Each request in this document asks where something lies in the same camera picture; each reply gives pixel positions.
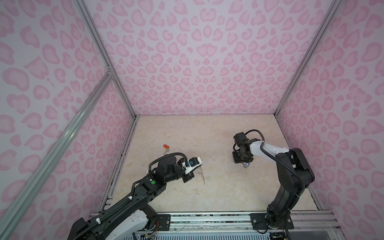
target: enclosure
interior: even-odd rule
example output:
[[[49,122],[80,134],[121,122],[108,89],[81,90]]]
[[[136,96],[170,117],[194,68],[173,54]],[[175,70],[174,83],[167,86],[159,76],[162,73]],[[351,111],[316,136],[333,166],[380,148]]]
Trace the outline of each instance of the enclosure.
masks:
[[[315,175],[293,238],[382,239],[382,0],[0,6],[0,239],[67,239],[130,193],[164,144],[203,165],[149,203],[173,214],[163,236],[201,236],[175,219],[210,212],[236,216],[236,236],[268,239],[248,214],[274,199],[276,163],[232,156],[250,129],[300,148]]]

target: ventilation grille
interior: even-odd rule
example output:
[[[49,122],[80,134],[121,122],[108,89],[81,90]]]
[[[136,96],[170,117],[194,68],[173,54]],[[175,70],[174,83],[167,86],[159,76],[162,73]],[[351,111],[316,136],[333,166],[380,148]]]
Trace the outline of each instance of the ventilation grille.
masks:
[[[123,240],[133,240],[132,236],[126,237]],[[225,233],[194,233],[191,236],[187,234],[166,233],[159,234],[155,240],[270,240],[269,235],[252,234],[225,234]]]

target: black mounting plate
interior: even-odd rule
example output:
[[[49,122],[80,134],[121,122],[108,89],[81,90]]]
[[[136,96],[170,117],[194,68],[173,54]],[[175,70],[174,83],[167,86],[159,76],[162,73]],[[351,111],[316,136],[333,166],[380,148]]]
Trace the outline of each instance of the black mounting plate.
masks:
[[[265,213],[259,213],[259,214],[249,214],[251,217],[251,223],[253,230],[265,230],[270,228],[266,225],[265,221]],[[289,221],[287,222],[288,229],[294,229],[293,222],[291,219],[291,216],[288,216]]]
[[[158,231],[169,231],[170,226],[170,215],[169,214],[158,214],[157,220],[159,222]]]

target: aluminum frame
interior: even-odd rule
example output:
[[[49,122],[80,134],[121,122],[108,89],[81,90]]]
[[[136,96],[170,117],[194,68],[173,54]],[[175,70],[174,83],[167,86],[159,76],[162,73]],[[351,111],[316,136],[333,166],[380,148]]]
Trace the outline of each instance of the aluminum frame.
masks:
[[[120,157],[115,162],[112,174],[111,174],[111,176],[109,177],[109,180],[108,180],[107,189],[104,192],[103,197],[101,199],[101,203],[100,203],[100,206],[98,208],[98,212],[101,212],[102,210],[105,209],[105,206],[107,204],[107,201],[109,200],[109,197],[111,195],[113,195],[113,192],[114,192],[115,187],[116,187],[117,182],[118,182],[118,178],[119,178],[120,172],[121,172],[121,170],[122,170],[122,168],[124,166],[124,162],[125,162],[125,159],[126,159],[126,155],[128,153],[128,149],[129,149],[129,147],[131,145],[133,134],[134,134],[134,131],[135,131],[136,126],[137,126],[137,121],[138,121],[138,118],[134,119],[132,121],[130,127],[129,127],[127,136],[124,139],[124,142],[122,144],[123,147],[122,147],[122,149],[120,151]]]
[[[88,10],[86,3],[84,2],[84,0],[73,0],[73,2],[79,11],[79,13],[80,13],[80,15],[81,15],[81,17],[85,23],[85,26],[87,27],[89,33],[91,34],[91,38],[95,42],[96,47],[99,50],[100,56],[103,59],[105,66],[107,67],[108,71],[111,74],[116,75],[116,71],[113,67],[111,59],[108,56],[107,50],[103,45],[103,42],[102,42],[101,37],[100,37],[96,27],[95,27],[95,24],[93,23],[92,16],[89,13],[89,10]],[[128,96],[127,96],[126,92],[124,91],[124,88],[121,84],[121,81],[117,75],[116,75],[116,78],[114,79],[114,82],[116,84],[116,87],[119,91],[119,94],[120,94],[121,98],[123,99],[123,102],[124,102],[125,106],[127,107],[132,119],[135,119],[136,115],[133,111],[132,105],[129,102]]]
[[[341,9],[340,6],[343,3],[343,1],[344,0],[333,0],[333,2],[331,3],[331,6],[329,7],[327,13],[325,14],[323,21],[321,22],[316,34],[313,37],[311,44],[309,45],[302,61],[299,64],[299,67],[297,68],[295,74],[293,75],[291,82],[289,83],[287,89],[284,92],[283,97],[281,98],[279,105],[276,108],[275,116],[278,116],[281,113],[281,110],[284,107],[285,103],[287,102],[287,99],[290,96],[293,90],[293,87],[299,81],[302,72],[304,71],[305,67],[308,65],[309,61],[314,55],[316,48],[319,46],[323,36],[325,35],[328,28],[331,26],[334,18],[336,17],[336,14]]]
[[[55,169],[56,164],[62,158],[72,140],[76,137],[76,134],[83,126],[85,120],[88,118],[89,114],[113,78],[115,78],[115,76],[110,73],[107,73],[104,76],[96,89],[79,109],[79,112],[69,123],[66,130],[53,146],[52,150],[48,153],[40,166],[28,180],[27,184],[21,190],[17,198],[9,206],[4,216],[1,218],[0,240],[6,240],[11,236],[19,221],[34,201],[40,189]]]
[[[171,215],[169,231],[161,231],[159,236],[177,237],[198,233],[257,234],[252,228],[249,216],[252,213],[266,212],[159,212]],[[331,211],[292,211],[291,219],[295,228],[289,230],[290,232],[327,232],[330,239],[345,240],[340,225]],[[268,232],[281,232],[281,230],[269,229]]]

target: black tube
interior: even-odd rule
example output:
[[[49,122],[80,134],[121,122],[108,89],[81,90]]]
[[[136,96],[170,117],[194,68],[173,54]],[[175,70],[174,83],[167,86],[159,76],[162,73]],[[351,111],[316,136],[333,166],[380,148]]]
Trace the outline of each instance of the black tube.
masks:
[[[287,221],[284,222],[284,230],[285,230],[285,234],[286,234],[287,239],[292,240],[291,236],[289,235],[289,232],[288,232]]]
[[[301,177],[293,170],[291,169],[290,167],[288,167],[287,165],[285,165],[284,163],[282,163],[279,159],[277,159],[275,156],[271,155],[270,153],[268,153],[267,151],[264,150],[263,146],[265,144],[265,138],[264,138],[264,135],[259,131],[259,130],[256,130],[256,129],[252,129],[252,130],[249,130],[248,132],[246,132],[245,134],[247,135],[248,133],[250,132],[258,132],[262,138],[262,143],[260,145],[260,150],[265,153],[265,155],[267,155],[268,157],[272,158],[275,162],[277,162],[278,164],[280,164],[281,166],[283,166],[284,168],[286,168],[288,171],[290,171],[300,182],[300,191],[299,193],[297,194],[297,196],[301,196],[305,190],[305,185],[304,185],[304,181],[301,179]]]
[[[151,162],[151,163],[149,164],[149,167],[148,167],[148,172],[151,171],[151,167],[152,167],[153,164],[155,164],[155,163],[159,162],[160,160],[162,160],[162,159],[164,159],[164,158],[166,158],[166,157],[169,157],[169,156],[182,156],[182,157],[184,158],[185,166],[186,166],[186,167],[189,166],[187,156],[185,156],[184,153],[174,152],[174,153],[166,154],[166,155],[164,155],[164,156],[162,156],[162,157],[159,157],[159,158],[156,159],[155,161]]]
[[[236,150],[235,147],[236,147],[236,143],[233,145],[233,151],[234,151],[234,152],[238,152],[238,151],[240,151],[240,148]]]
[[[265,231],[264,231],[264,232],[260,232],[260,231],[259,231],[259,230],[257,230],[257,229],[256,229],[256,231],[257,231],[258,233],[260,233],[260,234],[266,234],[266,232],[268,231],[268,223],[267,223],[267,222],[265,222],[265,225],[266,225],[266,229],[265,229]]]

